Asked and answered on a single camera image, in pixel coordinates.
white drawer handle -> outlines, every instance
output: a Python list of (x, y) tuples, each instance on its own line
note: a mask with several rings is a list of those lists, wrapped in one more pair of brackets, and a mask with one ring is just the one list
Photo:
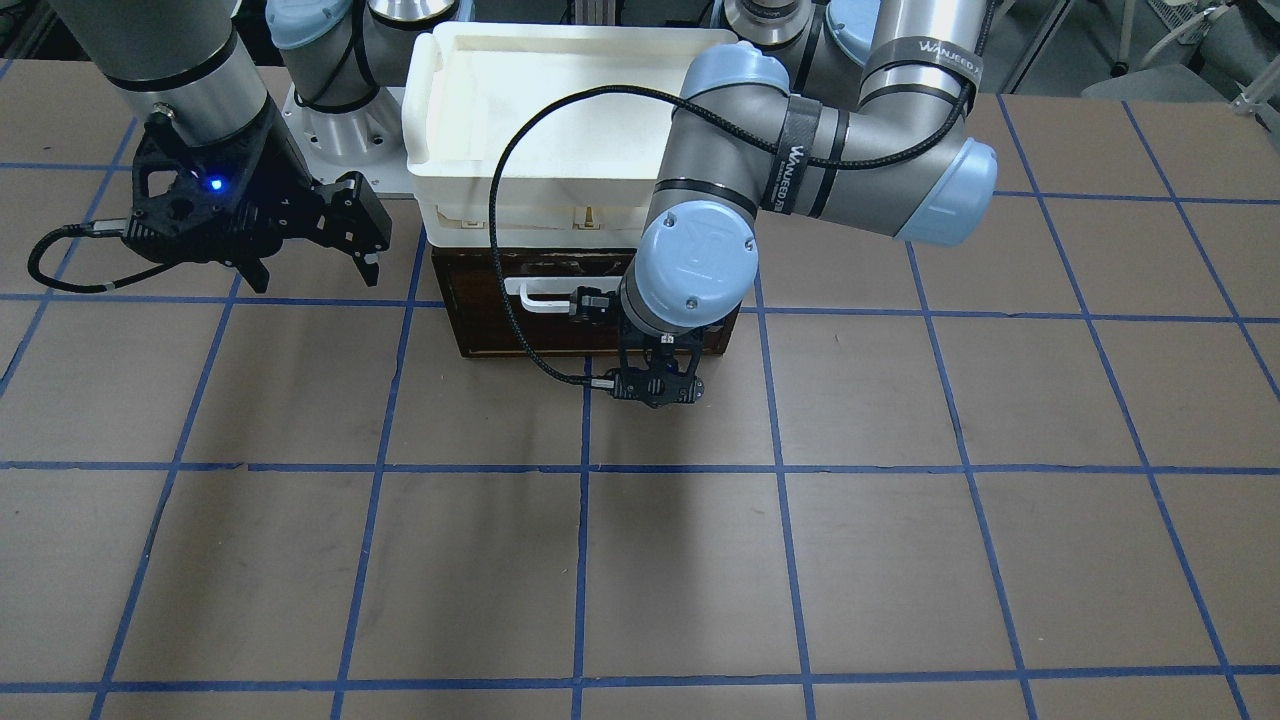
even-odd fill
[(595, 278), (506, 278), (507, 295), (518, 295), (520, 304), (530, 313), (561, 314), (573, 311), (568, 300), (530, 300), (530, 295), (570, 295), (579, 287), (594, 287), (605, 292), (618, 290), (621, 277)]

table surface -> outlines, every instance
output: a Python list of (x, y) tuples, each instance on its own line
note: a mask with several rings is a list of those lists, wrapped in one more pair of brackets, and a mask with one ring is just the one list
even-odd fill
[(140, 129), (5, 61), (0, 717), (1280, 716), (1280, 159), (1219, 104), (970, 128), (974, 237), (762, 215), (653, 411), (460, 359), (411, 201), (372, 290), (289, 243), (44, 292)]

white plastic tray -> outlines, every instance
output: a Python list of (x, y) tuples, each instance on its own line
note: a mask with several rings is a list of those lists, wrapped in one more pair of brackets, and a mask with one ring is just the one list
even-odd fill
[[(488, 245), (489, 184), (512, 135), (548, 104), (590, 87), (678, 94), (690, 61), (727, 31), (444, 23), (419, 37), (404, 92), (408, 169), (433, 245)], [(503, 242), (634, 247), (644, 229), (671, 106), (595, 97), (529, 133), (503, 174)], [(593, 209), (595, 229), (575, 229)]]

wooden drawer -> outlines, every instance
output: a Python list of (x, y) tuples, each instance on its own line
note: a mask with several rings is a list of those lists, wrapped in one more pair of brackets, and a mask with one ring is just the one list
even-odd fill
[[(635, 250), (511, 249), (502, 251), (503, 273), (518, 277), (622, 275)], [(522, 355), (507, 325), (493, 277), (488, 247), (431, 247), (431, 265), (444, 293), (453, 337), (463, 357)], [(613, 327), (571, 323), (564, 315), (539, 315), (512, 299), (516, 318), (529, 342), (545, 355), (614, 354), (618, 333)], [(737, 309), (721, 329), (708, 331), (703, 351), (721, 355), (737, 319)]]

blue tape line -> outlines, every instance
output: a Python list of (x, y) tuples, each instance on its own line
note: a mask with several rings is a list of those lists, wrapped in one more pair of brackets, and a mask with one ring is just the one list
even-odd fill
[(545, 474), (577, 474), (581, 465), (387, 465), (388, 473), (442, 473), (442, 474), (474, 474), (474, 473), (545, 473)]
[[(230, 320), (232, 310), (234, 305), (230, 299), (236, 295), (236, 290), (239, 287), (239, 278), (237, 277), (232, 282), (232, 287), (227, 295), (227, 304), (223, 306), (223, 314), (218, 320), (218, 328), (214, 331), (212, 341), (209, 346), (209, 352), (205, 355), (205, 365), (200, 370), (200, 380), (196, 383), (196, 392), (192, 395), (191, 406), (187, 409), (187, 416), (182, 423), (182, 433), (178, 436), (178, 446), (173, 451), (173, 469), (165, 477), (164, 487), (160, 489), (160, 497), (156, 501), (155, 512), (151, 515), (151, 525), (147, 529), (146, 541), (142, 543), (142, 556), (138, 559), (137, 570), (133, 573), (133, 584), (129, 587), (128, 600), (124, 602), (124, 612), (120, 615), (120, 623), (116, 625), (115, 638), (111, 641), (111, 651), (106, 656), (106, 666), (102, 669), (102, 684), (110, 685), (111, 680), (115, 678), (115, 669), (120, 662), (120, 652), (124, 650), (124, 638), (129, 634), (129, 625), (133, 621), (133, 612), (137, 610), (138, 596), (142, 594), (142, 582), (146, 578), (147, 568), (151, 565), (151, 548), (155, 547), (156, 534), (160, 532), (160, 519), (164, 516), (164, 509), (169, 503), (169, 497), (173, 493), (173, 486), (178, 479), (178, 465), (182, 462), (182, 455), (187, 450), (187, 442), (191, 439), (191, 429), (196, 424), (196, 414), (200, 410), (200, 402), (204, 400), (205, 389), (209, 387), (209, 377), (214, 370), (214, 361), (218, 359), (218, 350), (223, 343), (223, 337), (227, 334), (227, 324)], [(106, 689), (100, 689), (93, 696), (93, 707), (90, 711), (90, 720), (99, 720), (102, 716), (102, 706), (106, 702)]]
[(351, 655), (356, 647), (356, 630), (360, 624), (360, 607), (365, 597), (365, 579), (369, 575), (369, 559), (372, 555), (374, 528), (378, 523), (378, 503), (381, 498), (383, 477), (387, 473), (387, 454), (392, 442), (392, 425), (396, 420), (396, 402), (399, 400), (401, 378), (404, 374), (404, 355), (408, 351), (410, 333), (413, 329), (413, 297), (417, 296), (417, 281), (422, 272), (422, 258), (426, 255), (426, 234), (419, 233), (417, 251), (413, 256), (413, 274), (408, 283), (408, 296), (404, 299), (404, 318), (401, 323), (399, 343), (396, 346), (396, 374), (392, 375), (387, 391), (387, 410), (383, 414), (383, 432), (378, 441), (378, 462), (374, 468), (372, 487), (369, 491), (369, 510), (365, 514), (365, 533), (360, 544), (360, 559), (356, 565), (356, 582), (351, 593), (351, 609), (347, 612), (347, 633), (342, 642), (342, 657), (338, 661), (338, 689), (333, 693), (330, 717), (342, 717), (344, 700), (343, 684), (351, 673)]
[(374, 473), (374, 462), (248, 462), (250, 473)]
[[(1129, 123), (1133, 126), (1134, 132), (1138, 135), (1138, 140), (1142, 142), (1143, 150), (1147, 151), (1147, 156), (1151, 159), (1152, 165), (1156, 168), (1156, 173), (1160, 174), (1160, 181), (1165, 184), (1165, 190), (1169, 191), (1169, 197), (1174, 200), (1174, 206), (1178, 208), (1178, 214), (1183, 218), (1183, 223), (1187, 225), (1187, 231), (1192, 236), (1192, 241), (1196, 242), (1196, 249), (1199, 251), (1201, 258), (1204, 261), (1204, 266), (1208, 269), (1210, 275), (1213, 277), (1213, 282), (1217, 284), (1219, 292), (1222, 293), (1222, 300), (1226, 301), (1228, 310), (1231, 315), (1239, 318), (1240, 314), (1235, 309), (1235, 302), (1231, 300), (1230, 293), (1226, 291), (1226, 286), (1222, 284), (1222, 279), (1219, 277), (1217, 270), (1213, 268), (1213, 263), (1210, 261), (1208, 254), (1204, 251), (1204, 246), (1201, 243), (1199, 236), (1196, 233), (1196, 228), (1192, 225), (1190, 218), (1187, 217), (1187, 209), (1183, 204), (1178, 201), (1178, 193), (1174, 192), (1172, 183), (1169, 182), (1169, 177), (1165, 174), (1164, 168), (1160, 165), (1160, 160), (1156, 159), (1156, 154), (1152, 151), (1151, 145), (1147, 142), (1147, 137), (1143, 135), (1142, 128), (1138, 126), (1138, 119), (1133, 115), (1133, 110), (1129, 108), (1128, 102), (1120, 104), (1124, 108), (1125, 115), (1129, 117)], [(1280, 400), (1280, 388), (1276, 387), (1275, 378), (1267, 370), (1266, 363), (1262, 360), (1262, 355), (1258, 352), (1257, 346), (1253, 343), (1253, 337), (1249, 334), (1249, 329), (1244, 323), (1239, 323), (1240, 333), (1244, 336), (1249, 350), (1253, 351), (1253, 356), (1262, 369), (1263, 375), (1271, 384), (1272, 395)], [(1124, 407), (1125, 418), (1128, 419), (1129, 410)], [(1133, 430), (1134, 441), (1138, 442), (1137, 429)], [(1143, 465), (1147, 465), (1147, 455), (1138, 445), (1139, 457)], [(1181, 565), (1183, 573), (1187, 575), (1187, 584), (1190, 587), (1192, 597), (1196, 598), (1196, 607), (1199, 610), (1201, 619), (1204, 621), (1204, 629), (1208, 632), (1210, 642), (1213, 644), (1213, 653), (1217, 655), (1219, 662), (1222, 665), (1224, 674), (1226, 675), (1226, 684), (1231, 689), (1231, 698), (1235, 700), (1235, 706), (1240, 711), (1242, 720), (1249, 720), (1249, 708), (1244, 705), (1244, 696), (1240, 693), (1240, 685), (1235, 680), (1234, 673), (1230, 670), (1230, 661), (1226, 657), (1226, 648), (1222, 646), (1222, 641), (1217, 634), (1217, 629), (1213, 625), (1213, 619), (1210, 615), (1208, 605), (1204, 602), (1204, 597), (1201, 593), (1199, 583), (1196, 580), (1196, 574), (1192, 571), (1190, 561), (1187, 559), (1187, 552), (1183, 548), (1181, 539), (1178, 537), (1178, 530), (1174, 528), (1174, 519), (1165, 505), (1164, 493), (1160, 489), (1160, 482), (1156, 475), (1149, 477), (1151, 492), (1156, 497), (1156, 505), (1160, 509), (1160, 518), (1164, 520), (1165, 527), (1169, 530), (1169, 538), (1174, 543), (1174, 552), (1178, 555), (1178, 564)]]
[[(236, 470), (243, 468), (250, 473), (372, 473), (375, 464), (370, 462), (148, 462), (148, 461), (91, 461), (91, 460), (0, 460), (5, 470), (172, 470), (183, 473), (202, 473), (216, 470)], [(1059, 474), (1105, 474), (1105, 475), (1262, 475), (1277, 477), (1280, 468), (1243, 468), (1208, 465), (1050, 465), (1038, 462), (1015, 464), (972, 464), (969, 468), (978, 474), (996, 473), (1059, 473)], [(396, 465), (388, 462), (384, 473), (398, 474), (575, 474), (580, 465)], [(590, 465), (593, 473), (613, 474), (776, 474), (776, 465)], [(783, 465), (788, 475), (801, 474), (842, 474), (842, 475), (915, 475), (915, 474), (961, 474), (964, 465)]]
[(116, 165), (114, 161), (109, 165), (92, 163), (0, 163), (0, 170), (87, 170), (95, 173), (128, 173), (133, 172), (133, 168), (128, 165)]
[[(590, 378), (591, 356), (582, 359), (582, 374)], [(582, 676), (586, 655), (586, 533), (591, 491), (591, 388), (582, 386), (581, 466), (579, 468), (577, 569), (573, 584), (573, 693), (570, 719), (582, 719)]]
[(1280, 205), (1280, 200), (1263, 199), (1235, 199), (1235, 197), (1179, 197), (1180, 202), (1194, 202), (1204, 205)]
[[(1023, 150), (1021, 140), (1018, 137), (1018, 129), (1014, 127), (1012, 117), (1009, 114), (1009, 108), (1005, 105), (1005, 99), (997, 96), (997, 102), (1000, 104), (1000, 110), (1005, 117), (1005, 124), (1009, 126), (1009, 132), (1012, 136), (1014, 146), (1018, 149), (1018, 156), (1023, 161), (1023, 168), (1027, 170), (1027, 177), (1032, 183), (1032, 190), (1039, 193), (1039, 184), (1036, 182), (1036, 174), (1032, 172), (1029, 160), (1027, 159), (1027, 152)], [(1125, 105), (1125, 111), (1128, 113), (1128, 105)], [(1172, 190), (1170, 187), (1170, 197), (1172, 197)], [(1120, 414), (1124, 418), (1125, 427), (1129, 429), (1129, 436), (1133, 439), (1134, 448), (1138, 452), (1138, 460), (1142, 466), (1147, 470), (1147, 483), (1151, 487), (1151, 493), (1156, 501), (1156, 507), (1160, 511), (1161, 521), (1165, 524), (1165, 530), (1169, 533), (1170, 543), (1172, 544), (1174, 553), (1178, 556), (1178, 562), (1183, 569), (1183, 575), (1187, 579), (1187, 585), (1190, 588), (1192, 597), (1196, 601), (1196, 609), (1199, 611), (1201, 620), (1204, 624), (1204, 630), (1208, 634), (1210, 643), (1213, 646), (1213, 653), (1217, 656), (1219, 665), (1221, 666), (1222, 675), (1226, 678), (1228, 687), (1231, 689), (1231, 697), (1235, 700), (1235, 706), (1240, 712), (1242, 720), (1251, 720), (1249, 711), (1244, 706), (1244, 698), (1240, 696), (1240, 688), (1235, 682), (1235, 676), (1231, 673), (1230, 664), (1226, 659), (1226, 652), (1222, 648), (1221, 638), (1217, 634), (1217, 629), (1213, 626), (1213, 620), (1210, 616), (1208, 606), (1204, 603), (1204, 597), (1201, 594), (1199, 584), (1196, 582), (1196, 575), (1192, 573), (1190, 562), (1187, 559), (1187, 553), (1183, 550), (1181, 539), (1178, 537), (1178, 530), (1174, 528), (1172, 518), (1169, 514), (1169, 507), (1165, 505), (1164, 493), (1160, 489), (1160, 483), (1156, 480), (1156, 474), (1151, 469), (1151, 460), (1147, 456), (1147, 451), (1142, 445), (1142, 438), (1138, 434), (1138, 427), (1133, 420), (1133, 415), (1129, 411), (1129, 404), (1124, 397), (1124, 392), (1120, 388), (1120, 382), (1116, 378), (1115, 370), (1111, 366), (1111, 359), (1107, 356), (1106, 348), (1102, 346), (1102, 338), (1098, 336), (1097, 327), (1093, 320), (1088, 316), (1089, 307), (1084, 301), (1084, 293), (1080, 290), (1080, 283), (1076, 281), (1075, 272), (1071, 269), (1071, 261), (1066, 256), (1066, 249), (1062, 245), (1062, 240), (1057, 233), (1057, 227), (1053, 223), (1053, 218), (1050, 214), (1048, 205), (1044, 202), (1044, 197), (1037, 197), (1041, 213), (1044, 215), (1044, 223), (1048, 225), (1050, 236), (1053, 238), (1053, 245), (1057, 249), (1057, 254), (1062, 260), (1062, 266), (1066, 270), (1068, 281), (1071, 283), (1071, 291), (1075, 293), (1076, 302), (1080, 305), (1080, 311), (1085, 315), (1084, 324), (1089, 329), (1089, 337), (1093, 340), (1093, 345), (1098, 351), (1098, 359), (1102, 361), (1102, 369), (1106, 373), (1107, 383), (1111, 386), (1111, 392), (1115, 395), (1116, 404), (1120, 406)]]
[[(134, 118), (129, 120), (128, 127), (124, 128), (124, 136), (120, 137), (120, 142), (115, 147), (115, 155), (111, 156), (113, 165), (120, 161), (120, 156), (124, 154), (124, 149), (128, 147), (129, 138), (133, 136), (133, 129), (137, 127), (137, 124), (138, 120)], [(93, 193), (93, 200), (90, 201), (88, 209), (84, 211), (84, 215), (82, 217), (81, 222), (87, 223), (97, 213), (97, 206), (99, 204), (102, 202), (102, 196), (106, 193), (106, 186), (110, 184), (111, 182), (111, 174), (113, 172), (108, 170), (106, 174), (102, 177), (102, 182), (99, 183), (97, 192)], [(72, 255), (76, 252), (77, 242), (78, 238), (76, 241), (72, 241), (70, 247), (67, 250), (67, 255), (63, 256), (63, 261), (59, 263), (58, 270), (54, 272), (54, 278), (61, 278), (63, 272), (67, 270), (67, 265), (70, 263)], [(4, 375), (0, 375), (0, 397), (4, 397), (4, 393), (8, 392), (9, 383), (13, 382), (13, 377), (18, 372), (18, 366), (22, 364), (22, 359), (27, 355), (27, 348), (31, 347), (31, 341), (36, 336), (36, 331), (40, 328), (41, 320), (45, 319), (45, 310), (49, 309), (49, 301), (52, 297), (54, 297), (52, 288), (46, 290), (40, 296), (40, 305), (36, 307), (35, 315), (32, 315), (31, 322), (27, 324), (27, 331), (23, 333), (22, 340), (18, 342), (18, 347), (13, 351), (13, 355), (9, 359), (9, 365), (5, 368)]]
[[(1172, 202), (1171, 197), (1158, 195), (1094, 195), (1089, 192), (1028, 192), (1025, 190), (997, 190), (997, 197), (1051, 197), (1060, 200), (1107, 200), (1119, 202)], [(1280, 200), (1256, 197), (1179, 197), (1183, 202), (1216, 205), (1280, 205)]]
[(403, 300), (375, 300), (375, 299), (326, 299), (326, 297), (262, 297), (251, 295), (238, 297), (236, 302), (241, 305), (305, 305), (316, 307), (404, 307), (408, 302)]
[[(1236, 675), (1280, 676), (1280, 665), (1235, 665)], [(1032, 680), (1083, 680), (1103, 678), (1201, 678), (1221, 676), (1217, 665), (1155, 665), (1103, 667), (1047, 667), (1023, 673)], [(800, 685), (806, 679), (815, 685), (984, 683), (1016, 680), (1016, 670), (927, 670), (915, 673), (818, 673), (808, 678), (797, 673), (769, 675), (636, 675), (584, 678), (584, 688), (680, 688)], [(178, 692), (346, 692), (376, 691), (524, 691), (571, 689), (573, 678), (407, 678), (347, 680), (129, 680), (104, 683), (0, 683), (0, 694), (69, 694), (104, 691), (109, 693)]]
[(165, 471), (209, 473), (234, 470), (239, 462), (111, 462), (111, 461), (59, 461), (59, 460), (0, 460), (5, 470), (92, 470), (92, 471)]
[[(4, 292), (0, 293), (0, 300), (13, 300), (13, 301), (40, 301), (45, 296), (38, 292)], [(215, 296), (182, 296), (182, 295), (119, 295), (119, 293), (102, 293), (102, 295), (73, 295), (73, 293), (54, 293), (49, 297), (50, 302), (155, 302), (155, 304), (202, 304), (202, 305), (221, 305), (227, 300), (224, 297)], [(237, 297), (233, 302), (237, 305), (303, 305), (303, 306), (323, 306), (323, 307), (404, 307), (407, 302), (403, 300), (379, 300), (379, 299), (343, 299), (343, 297), (262, 297), (257, 295)], [(413, 302), (413, 307), (417, 309), (431, 309), (431, 310), (444, 310), (447, 309), (443, 301), (438, 300), (417, 300)], [(786, 306), (772, 306), (772, 307), (742, 307), (741, 313), (748, 315), (754, 315), (759, 313), (765, 313), (769, 315), (856, 315), (856, 316), (895, 316), (895, 318), (923, 318), (925, 314), (934, 318), (978, 318), (978, 319), (1011, 319), (1011, 320), (1083, 320), (1085, 318), (1082, 313), (1006, 313), (1000, 310), (933, 310), (928, 313), (924, 310), (913, 310), (905, 307), (786, 307)], [(1225, 323), (1225, 324), (1238, 324), (1240, 322), (1249, 324), (1280, 324), (1280, 318), (1267, 318), (1267, 316), (1217, 316), (1217, 315), (1151, 315), (1151, 314), (1121, 314), (1121, 313), (1102, 313), (1102, 314), (1089, 314), (1089, 318), (1094, 320), (1108, 320), (1117, 323)]]
[(1023, 660), (1023, 648), (1018, 642), (1018, 628), (1014, 625), (1014, 612), (1009, 605), (1009, 591), (1005, 588), (1004, 575), (1000, 571), (1000, 561), (996, 557), (996, 543), (992, 539), (991, 525), (987, 521), (987, 510), (982, 503), (982, 493), (978, 489), (978, 479), (974, 475), (973, 462), (969, 460), (969, 448), (964, 441), (964, 425), (960, 423), (960, 410), (956, 405), (955, 392), (951, 388), (951, 378), (947, 374), (946, 363), (942, 359), (942, 345), (938, 342), (938, 332), (929, 314), (929, 299), (924, 292), (924, 277), (920, 274), (920, 265), (915, 259), (915, 246), (910, 242), (906, 243), (906, 259), (911, 266), (911, 277), (915, 281), (915, 292), (920, 299), (920, 309), (925, 313), (924, 327), (929, 334), (929, 346), (933, 348), (933, 361), (938, 366), (942, 396), (946, 398), (947, 415), (951, 416), (951, 429), (955, 433), (956, 452), (960, 455), (960, 462), (964, 466), (965, 483), (969, 487), (969, 500), (973, 502), (978, 530), (982, 534), (982, 546), (987, 553), (987, 565), (991, 569), (991, 579), (996, 588), (996, 600), (1000, 602), (1000, 614), (1004, 618), (1005, 633), (1009, 635), (1009, 650), (1014, 659), (1018, 684), (1023, 691), (1023, 703), (1027, 706), (1029, 720), (1037, 720), (1036, 698), (1032, 696), (1032, 684), (1027, 678), (1027, 662)]
[[(760, 272), (755, 273), (755, 306), (764, 304), (764, 283)], [(796, 653), (800, 660), (800, 679), (804, 692), (806, 720), (817, 720), (818, 706), (813, 696), (813, 669), (809, 664), (809, 635), (804, 623), (804, 602), (800, 598), (800, 574), (796, 568), (795, 536), (791, 530), (791, 503), (787, 495), (787, 474), (782, 457), (782, 428), (778, 420), (778, 398), (773, 383), (773, 354), (769, 351), (769, 328), (767, 313), (756, 313), (755, 320), (760, 332), (760, 359), (764, 365), (764, 395), (769, 406), (769, 436), (773, 441), (773, 474), (778, 488), (778, 516), (782, 521), (782, 552), (787, 562), (787, 585), (791, 592), (791, 615), (796, 628)]]
[(1262, 357), (1262, 352), (1258, 351), (1258, 346), (1253, 342), (1253, 334), (1249, 333), (1248, 325), (1240, 320), (1240, 311), (1235, 307), (1235, 301), (1231, 300), (1231, 293), (1226, 290), (1226, 283), (1222, 282), (1222, 277), (1219, 275), (1217, 268), (1213, 266), (1213, 261), (1210, 260), (1208, 252), (1204, 250), (1204, 243), (1201, 242), (1199, 233), (1196, 232), (1196, 227), (1192, 224), (1192, 219), (1187, 215), (1187, 209), (1183, 208), (1178, 193), (1174, 192), (1174, 184), (1169, 182), (1169, 176), (1165, 174), (1165, 168), (1160, 165), (1160, 160), (1156, 159), (1155, 151), (1151, 149), (1151, 143), (1147, 142), (1147, 136), (1143, 135), (1142, 127), (1138, 124), (1138, 118), (1134, 117), (1133, 110), (1129, 108), (1128, 102), (1121, 102), (1124, 111), (1129, 115), (1129, 123), (1133, 124), (1133, 129), (1138, 133), (1138, 140), (1142, 141), (1143, 150), (1147, 151), (1147, 156), (1151, 158), (1151, 164), (1156, 167), (1156, 173), (1160, 174), (1160, 182), (1165, 183), (1165, 190), (1169, 191), (1169, 197), (1174, 201), (1174, 206), (1178, 208), (1178, 214), (1183, 219), (1183, 224), (1187, 225), (1187, 232), (1192, 236), (1192, 242), (1196, 243), (1196, 250), (1201, 255), (1201, 260), (1204, 261), (1204, 266), (1208, 269), (1208, 274), (1213, 278), (1213, 284), (1217, 286), (1219, 293), (1222, 295), (1222, 300), (1226, 302), (1226, 309), (1231, 313), (1231, 318), (1235, 320), (1236, 325), (1240, 328), (1240, 334), (1244, 336), (1244, 342), (1249, 346), (1249, 352), (1253, 352), (1253, 359), (1257, 361), (1258, 368), (1262, 369), (1262, 377), (1266, 378), (1267, 384), (1271, 386), (1271, 395), (1276, 400), (1280, 400), (1280, 384), (1276, 384), (1275, 375), (1267, 368), (1266, 360)]

